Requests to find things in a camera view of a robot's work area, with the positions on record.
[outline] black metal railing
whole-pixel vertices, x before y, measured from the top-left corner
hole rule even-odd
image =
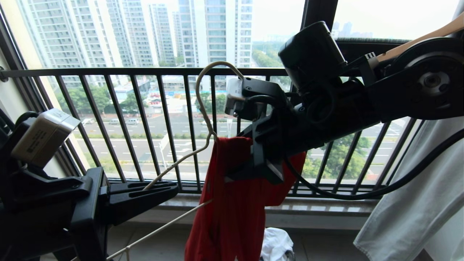
[[[92,94],[91,88],[87,81],[87,77],[90,75],[101,75],[104,76],[106,86],[108,87],[108,92],[110,95],[110,99],[114,106],[114,110],[117,115],[117,119],[119,120],[122,133],[124,139],[126,141],[127,147],[129,149],[129,154],[133,162],[133,167],[137,173],[137,177],[139,181],[146,181],[148,178],[144,173],[145,171],[142,170],[141,164],[139,162],[139,158],[137,157],[135,151],[134,141],[130,135],[130,131],[125,124],[124,119],[124,112],[121,105],[118,102],[117,95],[113,86],[113,82],[111,80],[111,76],[113,75],[127,75],[130,78],[132,83],[132,88],[135,93],[135,98],[137,102],[138,111],[140,117],[142,119],[143,131],[145,133],[146,142],[149,147],[149,152],[145,152],[149,154],[151,160],[153,162],[153,166],[150,166],[150,169],[153,169],[156,175],[161,173],[160,164],[159,164],[159,157],[156,155],[154,140],[152,138],[153,133],[151,133],[147,113],[145,111],[141,90],[137,82],[137,76],[154,76],[157,81],[157,87],[160,94],[161,99],[161,107],[162,107],[162,114],[164,117],[164,122],[166,124],[166,132],[169,138],[169,147],[172,153],[172,161],[175,162],[178,160],[178,155],[176,154],[176,145],[174,143],[174,135],[173,129],[171,124],[171,118],[169,115],[168,110],[168,102],[166,96],[166,88],[163,84],[163,77],[165,75],[175,75],[175,76],[182,76],[183,77],[183,84],[184,84],[184,91],[186,97],[186,104],[187,104],[187,115],[188,115],[188,124],[189,126],[185,126],[188,130],[185,132],[189,133],[190,142],[191,142],[191,150],[196,150],[200,146],[197,146],[197,139],[195,136],[195,128],[194,128],[194,118],[193,118],[193,110],[192,110],[192,102],[191,102],[191,92],[193,89],[189,86],[189,76],[196,76],[200,73],[201,68],[73,68],[73,69],[43,69],[43,70],[11,70],[11,71],[0,71],[0,78],[7,79],[7,78],[18,78],[18,79],[27,79],[32,80],[35,83],[35,87],[39,90],[41,98],[45,102],[46,106],[50,109],[53,107],[52,99],[50,99],[50,92],[47,92],[46,87],[44,86],[40,77],[48,76],[52,77],[53,81],[56,81],[58,89],[62,94],[65,104],[67,106],[71,115],[75,118],[80,118],[79,113],[73,103],[73,97],[70,96],[69,89],[70,87],[66,86],[66,83],[63,81],[63,76],[78,76],[82,87],[84,89],[85,95],[89,102],[89,107],[93,116],[95,117],[96,123],[98,128],[102,134],[103,141],[105,142],[106,147],[108,148],[108,153],[110,154],[112,163],[116,168],[117,175],[119,178],[118,181],[127,182],[130,181],[130,178],[127,178],[125,175],[125,171],[121,167],[121,161],[118,159],[118,155],[116,150],[113,147],[112,141],[114,141],[111,136],[108,134],[108,130],[103,123],[102,116],[100,114],[101,108],[97,107],[95,98]],[[266,81],[270,81],[271,77],[276,76],[287,76],[285,69],[282,68],[243,68],[240,71],[246,76],[260,76],[264,77]],[[214,68],[210,70],[206,75],[210,77],[211,83],[211,96],[212,96],[212,121],[213,121],[213,128],[217,132],[218,130],[218,119],[217,119],[217,111],[216,111],[216,76],[230,76],[234,75],[234,73],[230,69],[226,68]],[[407,146],[408,142],[411,139],[411,132],[415,128],[417,128],[418,122],[414,119],[410,119],[406,126],[404,127],[401,135],[399,135],[399,139],[395,142],[394,149],[389,155],[388,160],[384,164],[382,172],[378,175],[378,178],[372,182],[365,182],[367,173],[369,172],[369,168],[377,155],[378,150],[382,142],[384,142],[384,138],[391,126],[390,122],[383,124],[378,136],[376,137],[374,144],[365,159],[364,167],[362,171],[359,173],[357,179],[353,180],[353,182],[346,183],[343,182],[345,171],[347,170],[350,160],[354,151],[357,148],[358,141],[361,137],[361,131],[354,134],[352,142],[349,146],[348,152],[344,157],[344,161],[341,167],[341,170],[338,173],[336,179],[327,181],[323,179],[324,172],[327,168],[327,163],[329,158],[331,157],[331,152],[334,149],[334,142],[330,142],[327,144],[324,154],[321,160],[321,164],[317,171],[317,175],[312,182],[320,187],[321,189],[331,191],[334,193],[341,193],[341,194],[357,194],[363,193],[367,191],[371,191],[373,189],[378,189],[387,185],[391,181],[391,177],[393,176],[392,173],[396,171],[396,168],[399,164],[401,159],[401,153],[404,153],[404,146]],[[94,144],[92,143],[92,139],[89,138],[89,134],[87,133],[83,124],[78,126],[78,131],[80,134],[80,138],[83,140],[86,149],[90,154],[90,160],[95,163],[95,165],[101,165],[101,159],[97,155],[94,149]],[[237,118],[237,133],[241,131],[241,120]],[[77,152],[77,148],[72,146],[71,142],[68,140],[66,141],[66,146],[69,147],[72,156],[74,157],[75,161],[78,164],[78,168],[81,170],[82,173],[85,173],[85,167],[81,162],[81,158],[79,158],[79,153]],[[178,167],[174,169],[175,171],[175,178],[179,184],[180,191],[183,193],[201,193],[201,189],[203,186],[203,181],[200,178],[200,170],[199,170],[199,159],[197,155],[193,157],[193,168],[194,168],[194,180],[182,180],[182,172]],[[306,187],[302,186],[300,183],[296,183],[293,189],[290,191],[289,196],[300,196],[300,197],[324,197],[319,194],[316,194]]]

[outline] windowsill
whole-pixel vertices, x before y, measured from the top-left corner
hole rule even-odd
[[[196,207],[200,195],[178,194],[129,222],[167,223]],[[378,200],[340,201],[289,197],[280,206],[266,207],[266,226],[282,228],[360,229]],[[179,221],[192,224],[194,215]]]

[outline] red cloth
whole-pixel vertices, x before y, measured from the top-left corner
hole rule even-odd
[[[257,261],[264,236],[265,206],[278,206],[296,178],[284,163],[284,183],[266,179],[224,182],[225,173],[250,158],[252,140],[218,138],[214,144],[200,203],[213,199],[195,216],[185,247],[185,261]],[[290,162],[301,172],[306,153]]]

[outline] floor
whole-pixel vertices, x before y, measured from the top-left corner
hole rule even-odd
[[[153,224],[123,224],[109,232],[108,253],[112,254],[129,243],[147,235],[158,226]],[[322,229],[285,229],[292,239],[297,261],[369,261],[356,249],[353,240],[357,231]],[[190,232],[188,225],[173,225],[130,251],[131,261],[182,261],[184,246]],[[52,255],[41,261],[55,261]],[[414,261],[428,259],[416,258]],[[114,261],[127,261],[120,255]]]

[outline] hazy sky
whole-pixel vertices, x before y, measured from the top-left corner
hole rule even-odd
[[[166,3],[178,10],[177,0]],[[376,38],[415,39],[449,23],[459,0],[338,0],[335,21],[340,29],[373,32]],[[253,0],[252,40],[268,35],[293,35],[300,30],[304,0]]]

